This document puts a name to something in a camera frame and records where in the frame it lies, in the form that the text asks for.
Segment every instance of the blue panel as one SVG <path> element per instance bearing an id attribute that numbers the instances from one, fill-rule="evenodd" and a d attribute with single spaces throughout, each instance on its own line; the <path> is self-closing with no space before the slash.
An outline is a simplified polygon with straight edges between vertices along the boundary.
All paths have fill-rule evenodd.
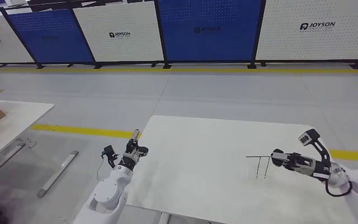
<path id="1" fill-rule="evenodd" d="M 21 13 L 9 18 L 38 62 L 92 61 L 69 10 Z"/>
<path id="2" fill-rule="evenodd" d="M 168 60 L 250 60 L 261 0 L 159 0 Z"/>

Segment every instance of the perforated panel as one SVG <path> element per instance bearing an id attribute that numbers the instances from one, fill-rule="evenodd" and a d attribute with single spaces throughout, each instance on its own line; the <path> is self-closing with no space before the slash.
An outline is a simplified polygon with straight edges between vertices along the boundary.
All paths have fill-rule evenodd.
<path id="1" fill-rule="evenodd" d="M 10 25 L 0 16 L 0 63 L 34 62 Z"/>
<path id="2" fill-rule="evenodd" d="M 250 60 L 260 0 L 159 0 L 168 60 Z"/>
<path id="3" fill-rule="evenodd" d="M 21 13 L 9 18 L 38 62 L 92 62 L 69 10 Z"/>
<path id="4" fill-rule="evenodd" d="M 163 60 L 154 2 L 74 9 L 98 62 Z"/>
<path id="5" fill-rule="evenodd" d="M 358 59 L 357 37 L 357 0 L 267 0 L 256 59 Z"/>

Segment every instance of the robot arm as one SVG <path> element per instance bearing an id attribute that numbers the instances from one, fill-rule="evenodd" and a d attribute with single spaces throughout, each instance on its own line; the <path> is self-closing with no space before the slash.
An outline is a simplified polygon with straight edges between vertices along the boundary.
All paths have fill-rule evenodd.
<path id="1" fill-rule="evenodd" d="M 303 146 L 309 144 L 318 151 L 321 161 L 302 156 L 299 153 L 284 153 L 275 149 L 271 154 L 272 163 L 276 166 L 313 177 L 326 185 L 326 192 L 333 197 L 345 197 L 352 213 L 358 220 L 358 170 L 351 170 L 330 160 L 326 148 L 319 141 L 320 135 L 315 129 L 308 130 L 298 139 Z M 332 194 L 329 188 L 339 188 L 342 194 Z"/>
<path id="2" fill-rule="evenodd" d="M 112 146 L 107 146 L 104 149 L 101 156 L 102 158 L 107 156 L 108 163 L 113 169 L 107 179 L 101 180 L 97 184 L 74 220 L 74 224 L 116 224 L 118 222 L 128 198 L 124 189 L 131 181 L 133 168 L 139 162 L 140 157 L 148 154 L 146 147 L 138 146 L 138 136 L 139 130 L 135 130 L 118 165 L 114 164 L 118 155 L 114 153 Z M 101 204 L 110 213 L 97 212 L 98 204 Z"/>

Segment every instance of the tabletop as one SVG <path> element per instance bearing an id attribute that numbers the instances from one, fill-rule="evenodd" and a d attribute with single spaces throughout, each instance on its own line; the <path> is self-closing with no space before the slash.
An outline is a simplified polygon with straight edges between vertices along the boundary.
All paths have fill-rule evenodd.
<path id="1" fill-rule="evenodd" d="M 314 178 L 276 167 L 279 148 L 320 159 L 298 137 L 308 125 L 153 116 L 140 140 L 127 204 L 221 223 L 356 223 L 343 198 Z"/>
<path id="2" fill-rule="evenodd" d="M 0 150 L 6 148 L 54 106 L 38 102 L 0 100 L 0 110 L 6 114 L 0 119 Z"/>

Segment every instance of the gray floor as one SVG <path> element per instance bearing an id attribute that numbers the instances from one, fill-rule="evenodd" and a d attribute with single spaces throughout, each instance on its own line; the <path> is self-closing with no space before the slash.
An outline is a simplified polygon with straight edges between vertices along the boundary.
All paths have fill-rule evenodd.
<path id="1" fill-rule="evenodd" d="M 357 86 L 358 76 L 345 73 L 1 72 L 0 100 L 54 103 L 40 123 L 87 128 L 143 130 L 153 114 L 309 124 L 329 148 L 354 151 Z M 16 224 L 65 223 L 58 217 L 71 223 L 97 183 L 101 150 L 112 144 L 123 151 L 127 141 L 34 130 L 26 131 L 27 137 L 37 141 L 34 150 L 58 162 L 72 150 L 80 154 L 43 199 L 36 192 L 53 172 L 31 150 L 21 150 L 0 169 L 0 204 Z M 103 165 L 100 178 L 109 170 Z M 159 215 L 126 207 L 119 223 L 158 223 Z M 207 222 L 172 218 L 171 224 L 179 223 Z"/>

